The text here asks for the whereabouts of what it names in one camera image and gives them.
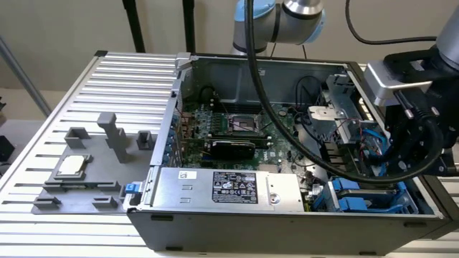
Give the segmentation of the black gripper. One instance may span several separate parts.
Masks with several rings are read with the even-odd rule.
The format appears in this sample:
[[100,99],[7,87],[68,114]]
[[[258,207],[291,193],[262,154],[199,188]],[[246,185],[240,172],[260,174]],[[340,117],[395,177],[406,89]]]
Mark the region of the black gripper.
[[458,73],[399,87],[387,108],[392,144],[379,161],[390,177],[458,176]]

